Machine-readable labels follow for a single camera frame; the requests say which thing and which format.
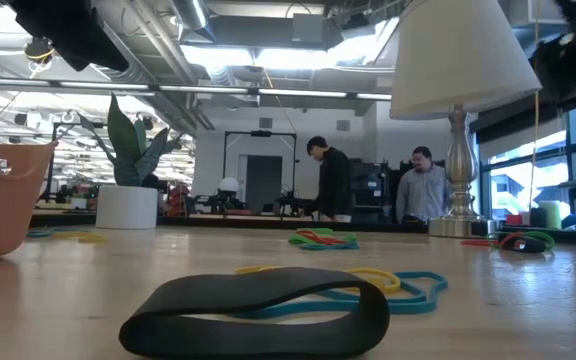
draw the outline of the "man in black shirt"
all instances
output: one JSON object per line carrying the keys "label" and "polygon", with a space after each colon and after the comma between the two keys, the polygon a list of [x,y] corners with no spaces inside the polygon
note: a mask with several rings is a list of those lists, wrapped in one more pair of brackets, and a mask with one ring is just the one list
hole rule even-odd
{"label": "man in black shirt", "polygon": [[315,136],[308,141],[308,155],[320,161],[319,214],[321,221],[350,222],[352,193],[350,192],[350,161],[343,152],[329,147],[326,139]]}

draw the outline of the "plant leaf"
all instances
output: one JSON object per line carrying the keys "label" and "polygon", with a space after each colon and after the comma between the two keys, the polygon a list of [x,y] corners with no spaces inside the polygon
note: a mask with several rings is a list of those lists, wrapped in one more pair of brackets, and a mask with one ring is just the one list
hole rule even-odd
{"label": "plant leaf", "polygon": [[146,151],[146,126],[141,119],[135,121],[135,132],[137,132],[137,142],[139,143],[139,151],[143,154]]}
{"label": "plant leaf", "polygon": [[137,131],[132,121],[121,112],[117,97],[111,94],[110,108],[108,109],[108,136],[118,158],[130,159],[133,163],[141,157]]}
{"label": "plant leaf", "polygon": [[179,143],[179,139],[181,139],[181,134],[177,135],[176,138],[168,141],[166,143],[166,148],[164,149],[163,154],[169,154],[175,149],[181,149],[181,144]]}
{"label": "plant leaf", "polygon": [[139,174],[139,179],[143,181],[148,174],[151,174],[157,169],[159,165],[159,157],[163,154],[166,148],[166,140],[168,140],[169,129],[161,130],[152,142],[146,152],[141,156],[141,159],[135,164],[137,167],[137,173]]}
{"label": "plant leaf", "polygon": [[126,158],[117,157],[114,162],[115,182],[119,186],[140,186],[141,179],[137,167]]}
{"label": "plant leaf", "polygon": [[112,155],[112,153],[108,149],[108,146],[106,146],[106,143],[104,142],[104,140],[102,138],[100,138],[99,135],[97,135],[97,132],[95,131],[95,126],[93,125],[92,121],[86,119],[86,117],[84,117],[81,114],[78,114],[78,115],[79,115],[79,122],[81,123],[81,126],[93,134],[93,136],[95,137],[95,140],[97,140],[97,143],[99,144],[99,147],[101,147],[104,150],[104,152],[106,153],[108,160],[110,160],[110,162],[114,164],[115,163],[115,157]]}

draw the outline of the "white planter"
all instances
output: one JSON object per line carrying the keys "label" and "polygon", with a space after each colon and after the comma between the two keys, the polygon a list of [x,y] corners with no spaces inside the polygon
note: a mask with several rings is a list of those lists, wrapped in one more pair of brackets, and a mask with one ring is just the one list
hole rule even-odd
{"label": "white planter", "polygon": [[102,186],[97,200],[97,227],[153,229],[157,226],[156,189]]}

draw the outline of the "man in gray shirt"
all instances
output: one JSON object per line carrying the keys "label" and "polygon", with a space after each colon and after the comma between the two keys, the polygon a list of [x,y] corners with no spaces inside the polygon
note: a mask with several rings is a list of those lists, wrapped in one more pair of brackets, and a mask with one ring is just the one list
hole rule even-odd
{"label": "man in gray shirt", "polygon": [[397,220],[412,215],[428,221],[445,214],[448,207],[449,183],[444,168],[433,164],[432,154],[425,146],[412,153],[415,168],[408,171],[399,182],[397,191]]}

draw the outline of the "dark hair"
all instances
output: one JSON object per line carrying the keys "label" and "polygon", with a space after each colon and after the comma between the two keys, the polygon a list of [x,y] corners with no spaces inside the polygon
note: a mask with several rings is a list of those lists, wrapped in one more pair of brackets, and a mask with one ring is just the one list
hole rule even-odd
{"label": "dark hair", "polygon": [[427,159],[432,159],[432,154],[430,153],[430,149],[425,146],[417,146],[415,150],[412,151],[412,154],[421,154]]}
{"label": "dark hair", "polygon": [[308,141],[308,145],[306,145],[306,150],[308,151],[308,155],[312,151],[313,147],[320,147],[320,148],[327,148],[328,144],[326,143],[326,139],[321,136],[315,136],[314,138]]}

